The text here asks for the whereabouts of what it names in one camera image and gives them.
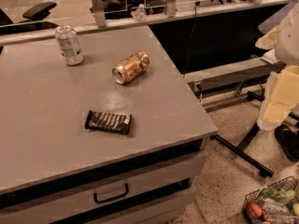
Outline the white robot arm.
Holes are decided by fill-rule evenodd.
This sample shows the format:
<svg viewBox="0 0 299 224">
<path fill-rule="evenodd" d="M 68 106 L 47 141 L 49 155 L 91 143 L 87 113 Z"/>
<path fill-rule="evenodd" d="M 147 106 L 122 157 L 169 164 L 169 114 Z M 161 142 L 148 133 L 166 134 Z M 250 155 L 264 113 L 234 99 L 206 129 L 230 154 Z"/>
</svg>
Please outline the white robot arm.
<svg viewBox="0 0 299 224">
<path fill-rule="evenodd" d="M 280 19 L 271 24 L 256 42 L 260 49 L 268 49 L 266 55 L 285 67 L 271 72 L 266 81 L 257 125 L 261 130 L 276 129 L 299 104 L 299 3 L 290 3 L 275 14 Z"/>
</svg>

